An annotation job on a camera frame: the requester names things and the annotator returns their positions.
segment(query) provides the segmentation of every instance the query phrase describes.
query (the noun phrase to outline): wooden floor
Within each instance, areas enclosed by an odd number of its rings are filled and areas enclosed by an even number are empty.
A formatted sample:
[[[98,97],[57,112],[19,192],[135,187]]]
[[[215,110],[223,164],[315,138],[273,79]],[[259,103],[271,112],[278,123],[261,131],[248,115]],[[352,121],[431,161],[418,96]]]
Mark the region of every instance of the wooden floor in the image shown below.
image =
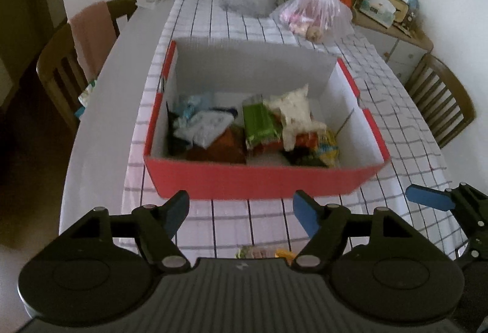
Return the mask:
[[[5,117],[0,151],[0,333],[29,318],[16,290],[22,266],[58,234],[73,138],[33,67]]]

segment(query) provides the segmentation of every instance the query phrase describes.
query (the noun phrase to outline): wooden countertop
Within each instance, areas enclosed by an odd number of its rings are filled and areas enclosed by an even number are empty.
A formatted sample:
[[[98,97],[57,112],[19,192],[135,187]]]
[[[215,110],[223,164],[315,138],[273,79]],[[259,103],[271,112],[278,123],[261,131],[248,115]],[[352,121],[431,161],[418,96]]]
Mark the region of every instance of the wooden countertop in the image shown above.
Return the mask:
[[[434,48],[434,44],[427,37],[424,32],[420,29],[417,29],[412,32],[412,37],[407,36],[404,32],[397,29],[395,26],[391,26],[390,28],[386,28],[383,25],[380,25],[375,20],[371,19],[370,17],[366,16],[362,12],[359,12],[357,9],[354,8],[353,12],[353,20],[352,22],[355,25],[365,27],[366,29],[376,30],[377,32],[387,34],[391,37],[396,39],[400,39],[405,42],[409,42],[410,44],[416,45],[427,52],[431,52]]]

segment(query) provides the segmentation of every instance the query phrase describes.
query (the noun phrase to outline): red container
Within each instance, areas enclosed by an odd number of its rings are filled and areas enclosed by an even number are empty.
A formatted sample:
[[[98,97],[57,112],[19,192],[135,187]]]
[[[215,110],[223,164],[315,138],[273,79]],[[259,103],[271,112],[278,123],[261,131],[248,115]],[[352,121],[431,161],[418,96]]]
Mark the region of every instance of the red container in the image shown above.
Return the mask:
[[[179,39],[163,64],[164,92],[156,95],[145,143],[147,171],[162,198],[180,189],[192,199],[291,198],[349,194],[390,159],[371,113],[343,62],[324,52],[253,41]],[[190,162],[165,156],[167,109],[178,95],[212,92],[220,106],[241,108],[253,94],[281,95],[309,84],[314,119],[326,123],[339,146],[339,167]]]

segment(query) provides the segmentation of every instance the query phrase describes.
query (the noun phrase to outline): silver screw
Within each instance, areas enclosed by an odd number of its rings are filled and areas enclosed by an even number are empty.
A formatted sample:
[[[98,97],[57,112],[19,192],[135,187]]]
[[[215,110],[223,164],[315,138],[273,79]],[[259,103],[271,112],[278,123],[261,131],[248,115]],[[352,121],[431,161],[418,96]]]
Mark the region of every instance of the silver screw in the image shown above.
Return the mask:
[[[312,254],[304,254],[297,257],[297,264],[303,268],[314,268],[320,264],[320,259]]]
[[[185,263],[186,260],[183,257],[177,255],[166,256],[163,259],[163,266],[170,269],[181,268],[185,265]]]

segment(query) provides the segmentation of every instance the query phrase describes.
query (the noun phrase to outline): white cabinet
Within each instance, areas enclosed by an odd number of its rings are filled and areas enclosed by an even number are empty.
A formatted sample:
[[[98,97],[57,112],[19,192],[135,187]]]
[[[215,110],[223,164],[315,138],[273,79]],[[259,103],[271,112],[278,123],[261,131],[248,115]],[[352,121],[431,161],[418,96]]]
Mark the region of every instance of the white cabinet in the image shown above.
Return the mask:
[[[375,30],[361,27],[360,32],[374,45],[378,54],[390,66],[398,79],[405,84],[426,50],[409,42]]]

